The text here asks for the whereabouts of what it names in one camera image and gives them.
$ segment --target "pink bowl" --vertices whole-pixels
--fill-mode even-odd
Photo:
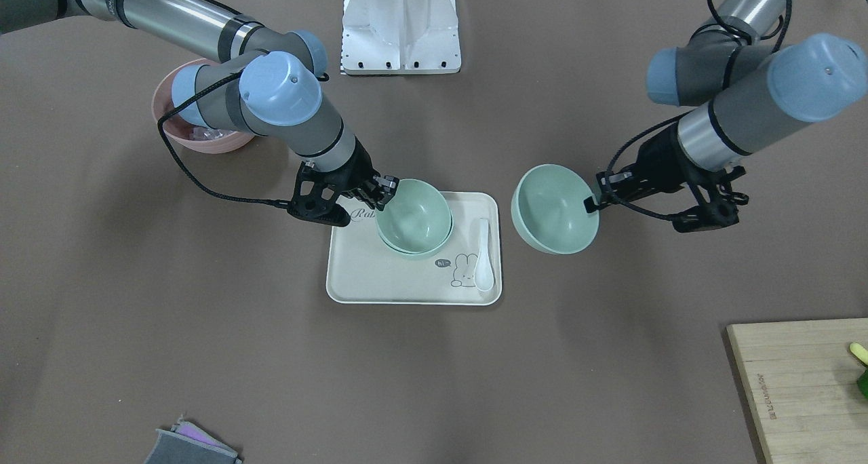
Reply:
[[[179,68],[174,69],[174,71],[167,75],[167,77],[163,78],[160,85],[157,86],[157,90],[154,91],[154,98],[151,100],[151,113],[154,115],[154,121],[160,120],[162,115],[165,115],[165,112],[174,108],[172,103],[172,81],[174,80],[174,75],[178,74],[178,71],[190,64],[201,63],[215,64],[216,62],[209,61],[208,59],[197,59],[195,61],[187,62]],[[184,119],[179,117],[179,115],[175,115],[170,118],[170,120],[166,121],[163,128],[165,130],[165,135],[170,137],[172,140],[187,147],[190,151],[202,152],[205,154],[224,154],[226,152],[232,152],[235,151],[235,149],[244,147],[248,142],[254,139],[252,134],[233,132],[227,134],[227,136],[221,136],[220,138],[215,138],[213,140],[189,140],[186,137],[189,137],[190,134],[193,133],[193,125],[184,121]]]

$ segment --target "light blue cap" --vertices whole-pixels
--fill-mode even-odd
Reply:
[[[320,41],[316,35],[306,31],[306,29],[297,29],[297,31],[291,31],[289,33],[294,33],[301,37],[301,40],[304,41],[305,45],[307,45],[307,50],[311,53],[313,75],[316,75],[316,77],[322,77],[322,75],[326,73],[326,69],[328,69],[328,53],[326,53],[325,45],[323,45],[322,41]]]
[[[279,127],[310,120],[323,102],[317,78],[287,52],[253,59],[241,73],[238,90],[252,114]]]
[[[676,47],[663,49],[651,59],[648,74],[645,77],[645,87],[648,97],[653,102],[681,106],[678,99],[678,79],[675,74]]]
[[[790,117],[808,123],[828,120],[868,91],[868,59],[852,41],[818,33],[775,56],[768,89]]]
[[[202,67],[204,67],[204,64],[188,65],[174,75],[174,80],[172,80],[172,102],[174,106],[178,106],[196,94],[196,75],[199,74],[199,69]],[[190,106],[187,106],[178,115],[187,123],[199,125],[199,127],[208,127],[205,119],[202,118],[201,112],[199,112],[199,103],[197,102],[193,102]]]

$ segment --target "white spoon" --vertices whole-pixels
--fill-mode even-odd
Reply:
[[[494,287],[494,270],[491,269],[491,260],[488,256],[488,218],[479,219],[479,256],[477,268],[473,272],[473,279],[477,289],[486,293]]]

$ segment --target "mint green bowl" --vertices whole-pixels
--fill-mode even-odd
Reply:
[[[433,254],[452,234],[452,211],[434,186],[402,179],[395,197],[377,211],[377,233],[384,244],[406,256]]]
[[[512,195],[512,223],[530,247],[547,254],[576,254],[599,228],[599,212],[588,213],[588,183],[568,168],[543,164],[518,182]]]

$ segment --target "rectangular tray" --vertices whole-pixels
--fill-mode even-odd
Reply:
[[[340,198],[353,220],[332,228],[325,290],[338,303],[484,306],[502,292],[500,221],[497,203],[484,193],[443,192],[452,209],[452,236],[443,250],[426,259],[407,259],[377,235],[374,212]],[[481,293],[473,282],[479,250],[479,218],[490,223],[489,257],[493,289]]]

